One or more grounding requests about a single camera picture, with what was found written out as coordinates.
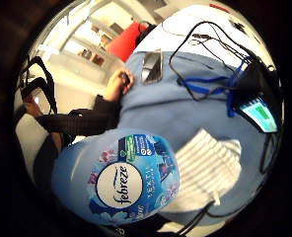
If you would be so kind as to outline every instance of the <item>black cable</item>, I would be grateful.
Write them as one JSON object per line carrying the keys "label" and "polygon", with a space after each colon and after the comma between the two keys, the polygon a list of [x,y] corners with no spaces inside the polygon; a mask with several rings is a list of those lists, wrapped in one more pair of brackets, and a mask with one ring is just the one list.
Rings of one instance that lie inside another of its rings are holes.
{"label": "black cable", "polygon": [[[233,39],[231,39],[227,34],[226,32],[220,27],[218,26],[217,24],[213,23],[213,22],[209,22],[209,21],[203,21],[203,22],[199,22],[197,24],[195,24],[194,27],[192,27],[192,29],[189,31],[189,33],[186,35],[185,39],[183,40],[183,42],[178,46],[178,48],[173,52],[173,54],[170,56],[170,59],[169,59],[169,65],[171,67],[171,69],[177,74],[177,76],[179,77],[178,78],[178,83],[180,85],[184,85],[186,90],[189,92],[189,94],[192,96],[192,98],[195,100],[195,101],[200,101],[202,99],[206,99],[207,97],[204,96],[202,98],[196,98],[194,96],[194,94],[192,93],[192,91],[189,89],[189,87],[186,85],[186,83],[184,82],[184,78],[179,74],[178,70],[176,70],[176,68],[173,66],[172,64],[172,59],[174,58],[174,56],[177,54],[177,52],[179,51],[179,49],[186,43],[186,41],[189,39],[189,37],[191,36],[191,34],[193,33],[193,31],[200,25],[202,24],[209,24],[209,25],[215,25],[216,27],[218,27],[222,33],[230,40],[232,41],[235,45],[237,45],[238,47],[240,47],[242,50],[244,50],[249,56],[253,57],[253,58],[256,58],[258,59],[258,57],[253,53],[251,52],[250,50],[248,50],[247,48],[245,48],[244,46],[240,45],[239,43],[237,43],[236,41],[234,41]],[[212,39],[212,37],[208,36],[208,35],[199,35],[201,38],[205,37],[206,39]]]}
{"label": "black cable", "polygon": [[181,236],[185,236],[189,231],[191,231],[199,221],[204,217],[207,213],[208,209],[214,204],[214,201],[208,203],[188,224],[186,224],[182,229],[180,229],[177,234]]}

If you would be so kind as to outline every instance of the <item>wire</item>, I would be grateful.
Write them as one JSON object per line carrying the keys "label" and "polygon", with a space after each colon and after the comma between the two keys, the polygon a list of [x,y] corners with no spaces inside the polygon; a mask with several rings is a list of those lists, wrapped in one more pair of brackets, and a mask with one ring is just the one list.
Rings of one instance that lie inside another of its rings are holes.
{"label": "wire", "polygon": [[185,236],[189,231],[191,231],[202,218],[208,212],[208,209],[214,204],[214,201],[208,203],[188,224],[186,224],[182,229],[180,229],[177,234]]}

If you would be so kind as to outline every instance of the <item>white cloth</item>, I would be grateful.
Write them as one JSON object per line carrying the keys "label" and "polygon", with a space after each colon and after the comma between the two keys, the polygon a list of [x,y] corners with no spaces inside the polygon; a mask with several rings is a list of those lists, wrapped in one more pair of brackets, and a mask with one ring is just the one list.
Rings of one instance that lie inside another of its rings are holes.
{"label": "white cloth", "polygon": [[184,212],[202,208],[230,191],[241,173],[242,147],[238,140],[216,140],[205,129],[176,154],[180,188],[175,199],[162,211]]}

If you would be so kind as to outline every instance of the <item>blue strap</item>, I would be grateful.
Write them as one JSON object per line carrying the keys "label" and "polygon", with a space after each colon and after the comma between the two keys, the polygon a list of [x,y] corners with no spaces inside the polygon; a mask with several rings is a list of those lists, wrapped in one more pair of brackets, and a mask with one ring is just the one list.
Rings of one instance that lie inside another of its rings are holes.
{"label": "blue strap", "polygon": [[200,77],[186,77],[183,81],[183,84],[186,84],[186,86],[193,92],[196,93],[201,93],[201,94],[210,94],[210,95],[217,95],[220,94],[222,92],[224,92],[223,88],[217,88],[216,90],[214,90],[213,92],[210,92],[209,89],[205,88],[205,87],[200,87],[197,85],[192,85],[189,82],[200,82],[200,83],[214,83],[214,82],[218,82],[218,81],[223,81],[223,80],[228,80],[228,77],[225,76],[220,76],[220,77],[215,77],[215,78],[209,78],[209,79],[203,79]]}
{"label": "blue strap", "polygon": [[[200,83],[215,83],[223,80],[227,80],[226,86],[227,87],[235,87],[237,84],[237,79],[238,75],[242,71],[243,65],[246,63],[247,60],[251,59],[249,56],[243,58],[241,64],[239,67],[235,70],[235,73],[231,77],[225,77],[225,76],[220,76],[220,77],[215,77],[215,78],[209,78],[209,79],[204,79],[200,77],[186,77],[183,81],[182,84],[187,86],[188,89],[190,89],[193,92],[200,93],[200,94],[210,94],[210,95],[217,95],[221,94],[225,91],[224,88],[216,88],[212,92],[205,88],[205,87],[200,87],[197,85],[192,85],[190,82],[200,82]],[[227,97],[227,115],[228,117],[233,117],[235,115],[235,112],[232,109],[232,102],[233,102],[233,95],[234,92],[232,90],[229,91],[228,97]]]}
{"label": "blue strap", "polygon": [[[237,79],[238,79],[238,75],[240,74],[240,72],[242,71],[242,67],[243,65],[246,63],[247,60],[251,59],[249,56],[243,58],[241,64],[239,65],[239,67],[236,69],[235,73],[230,77],[230,79],[227,81],[227,86],[228,87],[235,87],[237,84]],[[233,96],[234,96],[234,92],[233,91],[229,91],[228,97],[227,97],[227,115],[228,117],[233,117],[235,115],[234,110],[232,109],[232,102],[233,102]]]}

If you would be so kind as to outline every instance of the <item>black bag strap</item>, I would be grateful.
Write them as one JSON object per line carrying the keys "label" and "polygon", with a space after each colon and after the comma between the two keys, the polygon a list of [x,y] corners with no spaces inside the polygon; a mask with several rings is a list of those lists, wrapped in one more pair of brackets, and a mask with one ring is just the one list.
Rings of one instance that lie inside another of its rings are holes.
{"label": "black bag strap", "polygon": [[34,89],[36,88],[41,88],[50,104],[51,109],[54,111],[55,114],[57,114],[57,106],[56,106],[56,101],[55,101],[55,91],[54,91],[54,80],[49,73],[49,71],[46,69],[43,61],[39,56],[35,56],[33,59],[28,61],[27,66],[21,71],[21,74],[28,72],[29,68],[37,64],[42,71],[45,74],[46,81],[42,77],[37,77],[35,80],[33,80],[31,83],[28,84],[26,82],[26,85],[21,85],[22,91],[22,97],[25,98],[28,96]]}

